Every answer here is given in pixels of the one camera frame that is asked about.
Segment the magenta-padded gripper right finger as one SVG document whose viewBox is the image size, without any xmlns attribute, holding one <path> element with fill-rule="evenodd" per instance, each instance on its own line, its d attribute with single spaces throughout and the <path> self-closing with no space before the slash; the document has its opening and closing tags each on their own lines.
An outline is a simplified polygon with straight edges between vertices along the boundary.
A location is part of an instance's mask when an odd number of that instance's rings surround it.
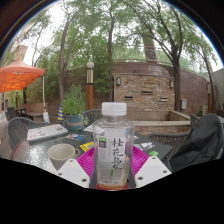
<svg viewBox="0 0 224 224">
<path fill-rule="evenodd" d="M 170 174 L 170 170 L 157 156 L 147 156 L 137 147 L 133 148 L 128 178 L 130 189 L 146 186 Z"/>
</svg>

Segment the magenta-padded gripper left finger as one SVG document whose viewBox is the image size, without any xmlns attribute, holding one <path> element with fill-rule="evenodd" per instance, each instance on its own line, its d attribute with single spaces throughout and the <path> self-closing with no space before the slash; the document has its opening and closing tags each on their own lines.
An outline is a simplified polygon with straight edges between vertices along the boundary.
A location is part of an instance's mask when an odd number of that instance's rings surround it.
<svg viewBox="0 0 224 224">
<path fill-rule="evenodd" d="M 80 187 L 89 188 L 94 171 L 94 149 L 91 148 L 77 159 L 68 159 L 57 175 Z"/>
</svg>

